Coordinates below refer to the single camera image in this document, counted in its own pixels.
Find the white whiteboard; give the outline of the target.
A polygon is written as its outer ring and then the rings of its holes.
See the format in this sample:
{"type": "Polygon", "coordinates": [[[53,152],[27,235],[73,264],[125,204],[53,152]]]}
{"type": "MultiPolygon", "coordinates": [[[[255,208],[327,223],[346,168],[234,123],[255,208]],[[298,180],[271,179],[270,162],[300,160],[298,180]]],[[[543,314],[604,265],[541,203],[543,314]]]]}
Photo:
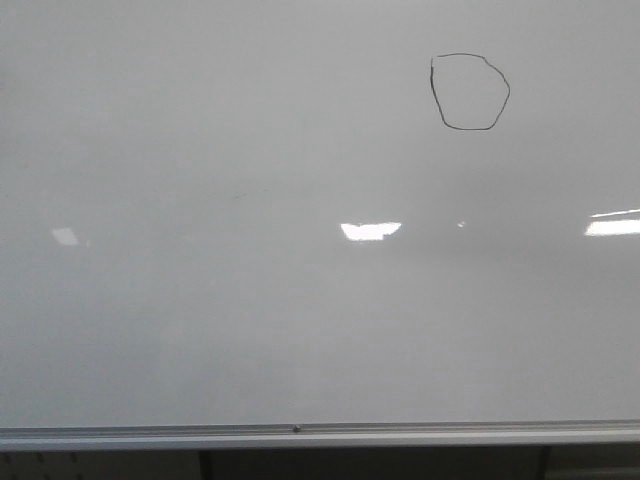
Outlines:
{"type": "Polygon", "coordinates": [[[5,427],[635,420],[638,224],[635,1],[1,5],[5,427]]]}

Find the drawn black zero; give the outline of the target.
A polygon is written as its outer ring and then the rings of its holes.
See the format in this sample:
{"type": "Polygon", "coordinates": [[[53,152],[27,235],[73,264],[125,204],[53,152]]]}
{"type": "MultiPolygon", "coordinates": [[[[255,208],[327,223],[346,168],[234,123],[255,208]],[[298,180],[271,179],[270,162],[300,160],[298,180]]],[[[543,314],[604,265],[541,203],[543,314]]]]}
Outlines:
{"type": "Polygon", "coordinates": [[[433,56],[429,87],[442,123],[456,131],[491,130],[511,97],[506,75],[485,56],[469,52],[433,56]]]}

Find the dark perforated panel below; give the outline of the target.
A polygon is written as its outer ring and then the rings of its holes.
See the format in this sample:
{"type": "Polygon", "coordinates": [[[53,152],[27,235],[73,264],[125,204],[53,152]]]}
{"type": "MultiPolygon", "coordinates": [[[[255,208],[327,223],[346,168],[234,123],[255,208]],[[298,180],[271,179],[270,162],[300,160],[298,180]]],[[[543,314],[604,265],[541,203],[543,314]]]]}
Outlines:
{"type": "Polygon", "coordinates": [[[4,479],[636,479],[639,446],[4,452],[4,479]]]}

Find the aluminium whiteboard tray rail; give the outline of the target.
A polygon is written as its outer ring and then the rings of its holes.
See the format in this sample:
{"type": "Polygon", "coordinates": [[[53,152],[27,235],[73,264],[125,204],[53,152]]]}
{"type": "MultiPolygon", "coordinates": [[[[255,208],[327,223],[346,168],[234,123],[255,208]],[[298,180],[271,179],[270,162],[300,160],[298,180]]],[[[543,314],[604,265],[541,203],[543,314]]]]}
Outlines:
{"type": "Polygon", "coordinates": [[[3,428],[3,452],[637,443],[637,420],[3,428]],[[300,432],[293,432],[295,425],[300,432]]]}

